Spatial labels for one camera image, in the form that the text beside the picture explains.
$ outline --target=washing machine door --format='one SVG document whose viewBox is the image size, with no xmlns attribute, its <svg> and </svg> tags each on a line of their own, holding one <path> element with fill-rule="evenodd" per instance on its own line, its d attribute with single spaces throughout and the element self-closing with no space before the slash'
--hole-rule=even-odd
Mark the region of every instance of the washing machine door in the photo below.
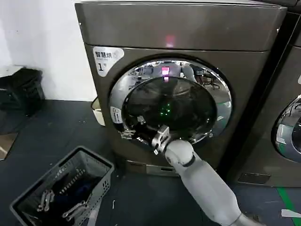
<svg viewBox="0 0 301 226">
<path fill-rule="evenodd" d="M 301 162 L 301 95 L 280 115 L 274 138 L 277 150 L 285 158 Z"/>
<path fill-rule="evenodd" d="M 149 143 L 146 140 L 167 125 L 172 139 L 194 144 L 224 130 L 232 99 L 217 69 L 197 60 L 164 58 L 121 75 L 111 90 L 109 107 L 123 138 Z"/>
</svg>

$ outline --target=metal clip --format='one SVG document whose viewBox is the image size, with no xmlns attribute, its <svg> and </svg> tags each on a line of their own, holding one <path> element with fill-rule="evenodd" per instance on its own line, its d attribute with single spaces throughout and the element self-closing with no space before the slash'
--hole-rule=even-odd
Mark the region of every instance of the metal clip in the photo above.
<svg viewBox="0 0 301 226">
<path fill-rule="evenodd" d="M 70 210 L 68 210 L 67 212 L 63 213 L 62 217 L 66 218 L 69 214 L 71 214 L 73 211 L 75 211 L 77 208 L 85 205 L 86 202 L 85 201 L 81 201 L 80 203 L 77 203 L 75 206 L 73 206 Z"/>
<path fill-rule="evenodd" d="M 66 220 L 71 221 L 72 218 L 74 218 L 76 215 L 78 215 L 79 213 L 83 212 L 88 208 L 89 208 L 88 204 L 78 207 L 70 216 L 66 218 Z"/>
<path fill-rule="evenodd" d="M 45 208 L 44 211 L 47 212 L 49 210 L 49 204 L 51 202 L 51 200 L 54 199 L 54 192 L 52 190 L 50 190 L 45 198 Z"/>
<path fill-rule="evenodd" d="M 42 197 L 41 197 L 41 202 L 37 208 L 37 212 L 41 212 L 43 211 L 44 209 L 44 203 L 45 203 L 45 198 L 46 198 L 46 195 L 47 195 L 48 191 L 44 191 L 43 194 L 42 194 Z"/>
<path fill-rule="evenodd" d="M 120 133 L 121 138 L 131 140 L 132 136 L 135 134 L 135 132 L 136 132 L 135 130 L 126 129 L 126 130 L 124 130 L 123 132 Z"/>
</svg>

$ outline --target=white wall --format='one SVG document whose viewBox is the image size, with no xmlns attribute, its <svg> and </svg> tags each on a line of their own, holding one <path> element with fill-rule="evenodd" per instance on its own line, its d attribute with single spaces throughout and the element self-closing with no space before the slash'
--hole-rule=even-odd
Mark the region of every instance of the white wall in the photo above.
<svg viewBox="0 0 301 226">
<path fill-rule="evenodd" d="M 0 19 L 12 63 L 43 70 L 46 98 L 97 96 L 72 0 L 0 0 Z"/>
<path fill-rule="evenodd" d="M 0 67 L 12 64 L 4 29 L 0 20 Z"/>
</svg>

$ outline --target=front-load washer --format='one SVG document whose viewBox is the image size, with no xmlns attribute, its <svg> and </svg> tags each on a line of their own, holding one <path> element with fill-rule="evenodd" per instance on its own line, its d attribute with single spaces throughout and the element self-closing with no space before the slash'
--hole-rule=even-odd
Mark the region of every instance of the front-load washer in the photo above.
<svg viewBox="0 0 301 226">
<path fill-rule="evenodd" d="M 94 1 L 76 11 L 119 163 L 173 175 L 134 129 L 167 125 L 216 168 L 286 8 L 248 0 Z"/>
<path fill-rule="evenodd" d="M 259 114 L 228 172 L 229 181 L 301 186 L 301 3 L 289 10 L 288 22 L 293 28 L 289 43 L 257 107 Z"/>
</svg>

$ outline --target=dark floor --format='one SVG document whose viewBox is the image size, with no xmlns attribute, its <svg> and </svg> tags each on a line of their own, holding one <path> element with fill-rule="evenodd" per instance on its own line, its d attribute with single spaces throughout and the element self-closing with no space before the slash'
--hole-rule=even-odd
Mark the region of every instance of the dark floor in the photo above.
<svg viewBox="0 0 301 226">
<path fill-rule="evenodd" d="M 30 119 L 0 112 L 0 126 L 0 134 L 20 131 L 7 159 L 0 162 L 0 226 L 19 224 L 9 210 L 10 203 L 76 146 L 83 145 L 111 157 L 106 129 L 97 123 L 89 102 L 47 101 Z M 231 188 L 242 212 L 258 215 L 268 226 L 294 225 L 291 219 L 280 216 L 281 209 L 286 207 L 276 188 Z M 286 191 L 296 211 L 301 212 L 301 189 Z M 180 179 L 116 171 L 96 225 L 215 224 L 201 214 Z"/>
</svg>

